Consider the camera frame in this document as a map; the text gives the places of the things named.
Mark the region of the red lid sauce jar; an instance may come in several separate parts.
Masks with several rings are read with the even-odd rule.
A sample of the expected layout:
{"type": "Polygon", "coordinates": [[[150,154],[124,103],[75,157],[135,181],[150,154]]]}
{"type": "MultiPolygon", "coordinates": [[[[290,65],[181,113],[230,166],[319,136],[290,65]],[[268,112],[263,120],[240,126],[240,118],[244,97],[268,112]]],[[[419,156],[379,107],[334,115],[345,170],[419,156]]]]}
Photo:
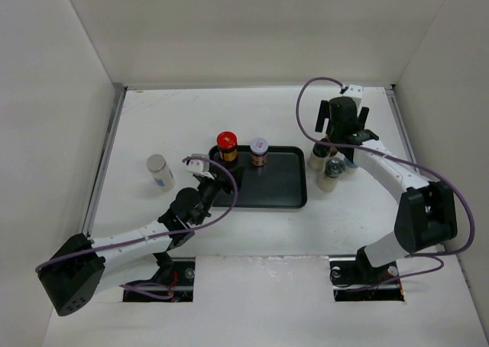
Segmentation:
{"type": "Polygon", "coordinates": [[[216,145],[219,150],[219,160],[226,167],[236,166],[238,163],[238,139],[231,131],[223,131],[216,138],[216,145]]]}

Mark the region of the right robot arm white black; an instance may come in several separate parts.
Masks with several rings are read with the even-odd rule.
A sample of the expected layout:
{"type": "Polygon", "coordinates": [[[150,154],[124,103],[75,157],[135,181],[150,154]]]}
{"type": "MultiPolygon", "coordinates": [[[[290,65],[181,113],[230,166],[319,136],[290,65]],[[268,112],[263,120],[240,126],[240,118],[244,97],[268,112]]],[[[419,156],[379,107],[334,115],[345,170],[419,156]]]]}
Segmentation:
{"type": "Polygon", "coordinates": [[[431,181],[401,163],[372,130],[365,127],[367,107],[358,108],[349,97],[320,103],[317,132],[354,165],[366,170],[398,205],[393,230],[357,251],[354,271],[363,282],[374,281],[382,267],[425,248],[454,238],[458,233],[452,189],[431,181]]]}

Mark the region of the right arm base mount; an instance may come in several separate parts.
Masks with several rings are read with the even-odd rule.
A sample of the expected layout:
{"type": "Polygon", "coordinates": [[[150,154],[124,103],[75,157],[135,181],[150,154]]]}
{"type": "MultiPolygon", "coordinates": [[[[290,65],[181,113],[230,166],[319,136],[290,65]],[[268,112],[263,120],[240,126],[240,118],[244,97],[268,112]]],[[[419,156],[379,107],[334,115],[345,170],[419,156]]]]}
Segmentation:
{"type": "Polygon", "coordinates": [[[397,263],[373,268],[357,255],[329,258],[329,279],[336,302],[404,301],[397,263]]]}

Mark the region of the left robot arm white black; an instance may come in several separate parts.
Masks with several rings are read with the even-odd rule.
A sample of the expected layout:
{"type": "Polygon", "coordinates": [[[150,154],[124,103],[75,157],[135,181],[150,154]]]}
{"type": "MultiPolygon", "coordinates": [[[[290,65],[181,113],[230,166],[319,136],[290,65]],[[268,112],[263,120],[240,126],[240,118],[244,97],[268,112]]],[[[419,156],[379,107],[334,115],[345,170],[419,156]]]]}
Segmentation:
{"type": "Polygon", "coordinates": [[[156,300],[174,300],[178,281],[170,251],[213,225],[210,212],[220,193],[238,198],[245,168],[212,162],[194,172],[198,187],[181,189],[168,210],[139,229],[104,238],[68,238],[36,273],[58,316],[69,316],[97,293],[121,287],[156,300]]]}

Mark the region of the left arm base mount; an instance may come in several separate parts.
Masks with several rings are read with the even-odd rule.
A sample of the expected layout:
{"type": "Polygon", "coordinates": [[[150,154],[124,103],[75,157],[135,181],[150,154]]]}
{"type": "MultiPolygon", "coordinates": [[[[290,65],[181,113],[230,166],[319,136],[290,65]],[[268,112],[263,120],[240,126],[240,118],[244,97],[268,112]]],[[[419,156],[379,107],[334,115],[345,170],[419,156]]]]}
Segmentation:
{"type": "Polygon", "coordinates": [[[123,290],[123,303],[191,303],[194,295],[196,258],[161,256],[152,278],[132,281],[134,290],[123,290]]]}

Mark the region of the white lid sauce jar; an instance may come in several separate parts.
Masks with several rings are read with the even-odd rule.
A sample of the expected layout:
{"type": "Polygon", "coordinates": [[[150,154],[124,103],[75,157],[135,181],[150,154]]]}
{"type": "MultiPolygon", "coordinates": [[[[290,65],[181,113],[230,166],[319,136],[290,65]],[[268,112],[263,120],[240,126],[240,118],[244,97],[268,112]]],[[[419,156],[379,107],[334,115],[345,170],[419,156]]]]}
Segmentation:
{"type": "Polygon", "coordinates": [[[256,167],[262,167],[267,163],[269,144],[264,138],[254,138],[250,145],[251,163],[256,167]]]}

